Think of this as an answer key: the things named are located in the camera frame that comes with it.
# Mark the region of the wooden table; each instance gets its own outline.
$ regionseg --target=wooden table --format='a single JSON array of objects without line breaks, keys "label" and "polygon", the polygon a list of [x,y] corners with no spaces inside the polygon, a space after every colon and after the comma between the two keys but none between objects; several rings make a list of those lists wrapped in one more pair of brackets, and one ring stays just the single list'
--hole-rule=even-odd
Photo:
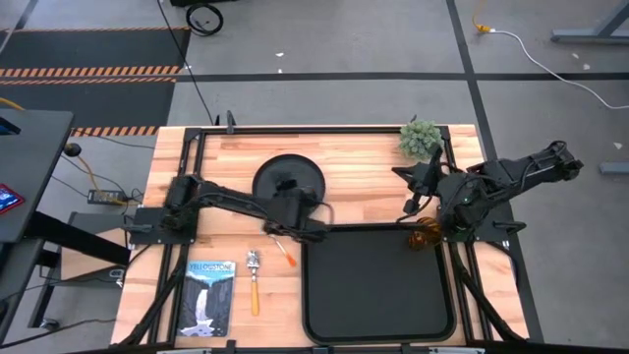
[{"label": "wooden table", "polygon": [[[483,160],[473,125],[451,125],[449,129],[458,167],[466,168]],[[145,206],[162,206],[170,180],[177,173],[184,131],[184,127],[160,129],[144,195]],[[400,216],[401,207],[411,194],[405,182],[390,169],[415,163],[401,156],[398,142],[396,134],[210,136],[205,141],[201,177],[250,193],[253,177],[264,162],[278,154],[302,154],[323,171],[327,185],[325,201],[334,207],[336,223],[391,222]],[[192,146],[188,172],[192,171],[195,151]],[[435,208],[433,202],[422,215],[434,215]],[[326,220],[325,210],[317,212],[320,215],[316,213],[314,218]],[[191,247],[189,261],[237,263],[229,336],[179,336],[177,347],[224,347],[228,339],[235,339],[239,347],[314,345],[302,328],[300,246],[282,238],[298,262],[297,267],[289,267],[272,240],[259,236],[260,226],[260,220],[223,209],[201,210],[198,239]],[[463,246],[457,247],[465,261]],[[517,333],[527,336],[509,259],[483,243],[477,243],[475,248],[486,296]],[[264,260],[258,276],[258,317],[251,315],[251,274],[245,264],[249,249],[259,250]],[[163,246],[153,245],[129,269],[112,342],[126,337],[153,301],[162,254]],[[176,259],[177,252],[173,252],[171,267]],[[452,336],[438,344],[463,345],[452,268],[447,260],[458,323]],[[469,292],[467,298],[474,335],[482,338],[477,307]],[[170,299],[163,309],[158,341],[166,339]]]}]

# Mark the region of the concrete floor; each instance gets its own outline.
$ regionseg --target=concrete floor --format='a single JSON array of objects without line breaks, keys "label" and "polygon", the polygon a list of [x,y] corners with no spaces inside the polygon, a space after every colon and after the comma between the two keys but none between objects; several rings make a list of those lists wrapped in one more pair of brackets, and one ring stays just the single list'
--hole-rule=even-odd
[{"label": "concrete floor", "polygon": [[[27,0],[4,0],[0,28],[15,25]],[[457,0],[474,69],[482,73],[536,73],[514,40],[478,36],[471,25],[476,0]],[[559,45],[554,28],[592,27],[618,1],[488,0],[480,22],[513,30],[531,54],[557,72],[629,72],[629,46]],[[172,26],[183,11],[168,9]],[[219,3],[225,27],[194,37],[188,60],[196,74],[319,72],[463,72],[446,5],[439,0],[239,0]],[[151,0],[39,0],[27,28],[163,26]],[[278,58],[275,53],[283,52]],[[584,64],[590,70],[584,70]],[[629,104],[629,83],[586,82],[611,104]],[[629,218],[629,179],[603,177],[598,164],[629,160],[629,111],[610,111],[587,93],[558,82],[481,82],[486,115],[500,156],[520,157],[553,140],[568,142],[586,167],[570,183],[541,186],[512,203],[527,222],[520,240],[543,336],[549,343],[629,348],[625,322],[629,293],[624,251]],[[404,123],[414,114],[438,123],[477,123],[465,82],[326,81],[203,83],[213,114],[233,111],[239,124]],[[177,84],[169,125],[206,124],[192,84]],[[119,138],[154,144],[154,138]],[[143,189],[151,153],[95,138],[80,143],[96,173],[128,193]],[[621,143],[618,149],[614,143]],[[54,175],[81,191],[84,174],[61,161]],[[121,212],[88,206],[51,181],[40,210],[60,219],[71,211]],[[55,290],[50,317],[65,324],[114,318],[120,291]],[[24,323],[36,297],[25,297],[8,340],[40,333]],[[66,352],[104,347],[112,325],[89,324],[7,352]]]}]

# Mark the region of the black round base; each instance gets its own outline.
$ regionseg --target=black round base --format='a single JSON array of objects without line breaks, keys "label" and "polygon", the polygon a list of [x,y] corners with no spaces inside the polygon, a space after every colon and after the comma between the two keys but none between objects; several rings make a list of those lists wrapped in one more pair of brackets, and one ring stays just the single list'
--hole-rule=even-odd
[{"label": "black round base", "polygon": [[270,199],[283,182],[295,180],[297,188],[312,189],[318,201],[325,196],[323,172],[310,159],[297,154],[282,154],[265,162],[256,172],[254,196]]}]

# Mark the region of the black metal frame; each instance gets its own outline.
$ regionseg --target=black metal frame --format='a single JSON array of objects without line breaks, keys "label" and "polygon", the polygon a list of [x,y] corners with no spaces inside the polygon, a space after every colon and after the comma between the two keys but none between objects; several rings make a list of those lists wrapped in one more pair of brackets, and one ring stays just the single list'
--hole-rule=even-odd
[{"label": "black metal frame", "polygon": [[[244,127],[244,128],[234,129],[235,122],[231,122],[231,123],[232,124],[229,124],[229,126],[225,128],[222,128],[222,127],[221,128],[218,128],[218,127],[216,128],[187,128],[184,133],[184,141],[183,141],[182,152],[180,156],[180,162],[179,162],[177,175],[181,176],[186,173],[186,170],[188,168],[188,160],[189,160],[189,154],[190,154],[192,141],[197,140],[198,141],[197,153],[196,153],[196,158],[195,158],[192,172],[193,174],[200,176],[202,159],[203,159],[203,151],[205,147],[205,140],[207,139],[207,137],[212,136],[212,135],[397,134],[399,133],[399,128],[400,128],[399,126],[364,126],[364,127],[361,127],[361,126],[324,126],[324,127],[304,126],[304,127],[270,127],[270,128]],[[449,129],[447,126],[442,126],[439,128],[441,130],[441,135],[444,140],[444,147],[445,147],[444,150],[446,154],[446,159],[452,166],[455,166],[454,151],[452,149],[452,144],[450,141]],[[173,251],[172,245],[164,246],[164,254],[162,257],[161,268],[159,271],[159,278],[157,280],[157,289],[156,289],[155,294],[158,294],[161,291],[166,281],[166,278],[168,277],[168,274],[170,273],[170,263],[171,263],[170,261],[172,259],[172,251]],[[183,253],[183,257],[185,257],[186,260],[188,256],[188,251],[189,251],[189,245],[181,246],[180,253]],[[456,248],[456,245],[448,245],[448,252],[450,256],[450,263],[452,265],[454,265],[455,258],[460,260],[459,251]],[[466,245],[466,254],[470,260],[473,260],[473,262],[468,262],[469,268],[472,270],[469,276],[471,276],[473,281],[475,281],[476,285],[479,286],[479,290],[482,293],[480,274],[478,270],[478,264],[476,263],[476,254],[474,252],[474,248],[472,245]],[[466,342],[471,342],[475,340],[475,337],[474,337],[474,331],[472,328],[467,295],[465,291],[466,285],[464,284],[461,274],[459,274],[459,272],[456,271],[456,269],[453,269],[453,270],[454,270],[453,273],[454,273],[455,289],[457,292],[457,301],[459,305],[459,312],[461,314],[461,322],[463,326],[465,340]],[[172,311],[171,311],[171,316],[170,316],[170,321],[169,321],[169,326],[168,326],[168,338],[167,338],[168,344],[174,345],[174,340],[175,340],[175,336],[177,332],[176,321],[179,317],[182,291],[183,291],[183,283],[180,282],[174,289]],[[482,319],[483,319],[482,322],[485,323],[483,324],[483,339],[491,340],[491,327],[488,324],[488,321],[485,315],[482,315]],[[148,333],[149,344],[156,343],[158,333],[159,333],[159,320],[155,320],[153,324],[151,324],[151,327],[149,329],[149,333]],[[260,350],[268,351],[269,349],[270,348],[264,348]],[[303,348],[303,349],[305,351],[313,350],[312,348]],[[292,353],[292,352],[295,352],[296,350],[300,350],[300,348],[290,348],[290,349],[273,348],[274,352],[290,351]],[[384,352],[399,353],[399,352],[409,351],[409,349],[408,348],[405,349],[404,346],[401,348],[397,348],[397,347],[381,348],[381,347],[363,346],[360,348],[359,351],[365,351],[365,350],[367,351],[378,350],[379,352],[382,352],[382,353]]]}]

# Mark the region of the white cable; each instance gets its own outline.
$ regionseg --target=white cable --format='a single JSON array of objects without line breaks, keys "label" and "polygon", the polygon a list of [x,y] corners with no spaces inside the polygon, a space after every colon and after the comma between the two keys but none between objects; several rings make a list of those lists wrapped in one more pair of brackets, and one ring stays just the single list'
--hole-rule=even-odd
[{"label": "white cable", "polygon": [[527,48],[524,47],[524,42],[522,42],[522,39],[520,39],[520,37],[517,36],[516,34],[510,32],[510,31],[497,30],[497,29],[491,29],[489,32],[486,32],[486,33],[506,34],[506,35],[509,35],[509,36],[512,36],[512,37],[516,38],[518,40],[518,42],[520,42],[520,46],[522,47],[522,50],[524,51],[524,54],[526,54],[526,56],[529,58],[529,60],[531,60],[535,65],[537,65],[540,68],[544,69],[547,73],[553,75],[554,77],[558,78],[560,81],[562,81],[562,82],[564,82],[566,84],[574,85],[574,86],[576,86],[578,88],[586,90],[587,92],[591,93],[594,97],[598,98],[600,103],[604,104],[605,107],[607,107],[609,109],[627,109],[627,108],[629,108],[629,105],[624,105],[624,106],[612,106],[612,105],[609,105],[593,89],[588,88],[585,85],[581,85],[579,83],[575,83],[575,82],[570,81],[570,80],[565,80],[562,77],[558,76],[557,74],[553,73],[549,68],[547,68],[542,63],[540,63],[539,61],[537,61],[537,60],[533,59],[533,57],[531,57],[531,54],[529,54],[529,52],[527,51]]}]

